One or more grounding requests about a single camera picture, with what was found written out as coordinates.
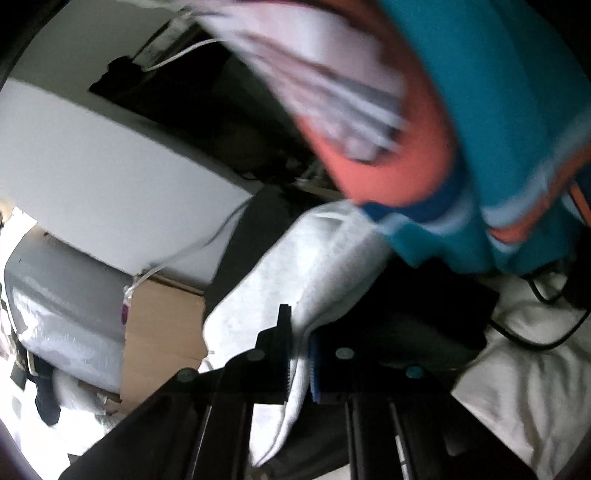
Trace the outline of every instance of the cardboard box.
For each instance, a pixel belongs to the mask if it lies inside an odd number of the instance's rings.
[[[122,411],[133,410],[180,369],[199,367],[207,355],[204,310],[202,296],[155,281],[134,291],[125,330]]]

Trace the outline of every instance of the black cable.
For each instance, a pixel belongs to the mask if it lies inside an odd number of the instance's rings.
[[[584,324],[584,321],[587,320],[587,318],[589,317],[589,314],[591,314],[591,309],[587,310],[583,314],[583,316],[580,318],[580,320],[577,322],[577,324],[574,327],[572,327],[567,333],[565,333],[562,337],[560,337],[558,340],[556,340],[552,343],[530,342],[529,340],[523,338],[522,336],[512,333],[509,330],[505,329],[504,327],[499,325],[494,320],[490,320],[489,323],[503,337],[505,337],[508,340],[510,340],[511,342],[519,345],[520,347],[523,347],[526,350],[530,350],[532,352],[544,352],[546,350],[552,350],[553,348],[556,348],[556,347],[562,345],[563,343],[565,343],[566,340],[571,338],[573,336],[573,334],[577,330],[579,330],[581,325]]]
[[[556,295],[547,299],[541,294],[541,292],[538,289],[538,285],[535,284],[534,280],[528,280],[527,283],[530,286],[531,291],[534,292],[535,298],[537,298],[540,302],[545,303],[546,305],[554,305],[554,303],[556,303],[556,301],[560,297],[562,297],[562,292],[559,291]]]

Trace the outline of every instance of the white wire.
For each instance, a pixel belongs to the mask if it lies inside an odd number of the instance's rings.
[[[131,296],[133,295],[134,290],[136,288],[138,288],[142,283],[144,283],[146,280],[148,280],[155,273],[158,273],[164,267],[167,267],[168,265],[170,265],[170,264],[172,264],[172,263],[174,263],[174,262],[182,259],[183,257],[185,257],[186,255],[188,255],[189,253],[191,253],[194,250],[201,250],[202,248],[205,248],[208,245],[210,245],[216,238],[218,238],[218,236],[220,236],[220,234],[226,228],[226,226],[228,225],[228,223],[230,222],[230,220],[232,220],[232,218],[238,212],[240,212],[248,204],[248,202],[250,202],[250,201],[251,201],[251,199],[248,198],[244,202],[242,202],[240,205],[238,205],[232,211],[232,213],[230,213],[230,215],[228,215],[226,217],[226,219],[222,222],[222,224],[217,229],[217,231],[207,241],[203,242],[200,239],[200,240],[196,241],[195,243],[189,245],[188,247],[183,248],[180,252],[175,253],[172,257],[168,257],[160,265],[157,265],[156,267],[154,267],[151,270],[147,271],[144,275],[142,275],[139,279],[137,279],[132,286],[130,286],[127,290],[125,290],[125,300],[129,301],[131,299]]]
[[[156,69],[159,69],[160,67],[168,65],[172,61],[178,60],[183,55],[186,55],[190,51],[196,50],[199,47],[203,47],[204,45],[209,45],[210,43],[219,43],[221,41],[227,41],[227,40],[224,40],[223,38],[210,38],[208,40],[203,40],[203,41],[197,42],[197,43],[191,45],[190,47],[187,47],[184,50],[178,52],[176,55],[173,55],[169,59],[161,61],[160,63],[157,63],[156,65],[152,65],[151,67],[143,68],[142,70],[144,72],[151,72],[152,70],[156,70]]]

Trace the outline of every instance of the black metal frame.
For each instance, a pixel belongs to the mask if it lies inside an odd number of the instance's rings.
[[[277,326],[259,334],[255,349],[223,369],[178,372],[60,480],[243,480],[253,405],[287,400],[291,336],[291,309],[281,305]],[[352,480],[507,479],[457,474],[462,458],[447,452],[438,406],[478,422],[427,371],[366,362],[336,341],[313,335],[311,383],[316,401],[346,404]],[[517,466],[512,478],[535,479],[498,439],[492,445]]]

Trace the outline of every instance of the white cloth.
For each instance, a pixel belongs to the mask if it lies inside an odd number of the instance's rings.
[[[275,325],[279,304],[293,306],[291,391],[284,406],[255,406],[250,447],[256,465],[278,452],[299,414],[309,384],[310,331],[343,316],[361,298],[389,250],[348,202],[318,207],[304,214],[209,316],[207,360],[221,368]],[[557,284],[564,280],[554,278]],[[484,283],[501,293],[496,321],[534,342],[555,340],[583,314],[560,302],[541,304],[516,277]],[[487,348],[453,395],[541,480],[551,480],[591,425],[591,320],[550,352],[523,350],[492,329],[486,336]]]
[[[281,303],[293,308],[291,390],[285,405],[255,405],[250,442],[255,465],[279,451],[300,412],[310,381],[309,333],[348,312],[390,255],[373,224],[349,202],[322,205],[301,216],[207,318],[208,361],[202,369],[221,368],[254,348],[258,333],[276,324]]]
[[[553,280],[560,287],[566,279]],[[562,302],[543,305],[520,278],[489,286],[501,294],[493,318],[534,342],[556,340],[583,314]],[[551,480],[591,426],[591,319],[548,352],[524,350],[492,329],[486,337],[453,395],[541,480]]]

